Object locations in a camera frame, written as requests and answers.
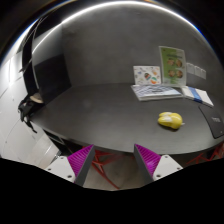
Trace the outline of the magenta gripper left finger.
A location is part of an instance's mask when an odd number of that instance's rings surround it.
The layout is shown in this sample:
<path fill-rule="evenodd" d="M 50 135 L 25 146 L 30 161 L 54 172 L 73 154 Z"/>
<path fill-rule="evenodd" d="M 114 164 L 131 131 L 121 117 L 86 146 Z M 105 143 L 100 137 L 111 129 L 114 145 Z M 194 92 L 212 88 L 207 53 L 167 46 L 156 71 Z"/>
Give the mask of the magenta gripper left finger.
<path fill-rule="evenodd" d="M 59 156 L 46 171 L 82 186 L 95 155 L 93 145 L 84 147 L 70 156 Z"/>

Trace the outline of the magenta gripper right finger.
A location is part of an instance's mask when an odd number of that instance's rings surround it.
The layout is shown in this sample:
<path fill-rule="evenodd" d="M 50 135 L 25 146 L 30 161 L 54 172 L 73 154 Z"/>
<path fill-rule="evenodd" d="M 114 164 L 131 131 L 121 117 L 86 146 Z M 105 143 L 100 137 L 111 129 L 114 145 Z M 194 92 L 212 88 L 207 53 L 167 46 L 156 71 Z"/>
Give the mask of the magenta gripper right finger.
<path fill-rule="evenodd" d="M 162 155 L 141 145 L 134 145 L 134 156 L 146 183 L 152 183 L 182 169 L 169 155 Z"/>

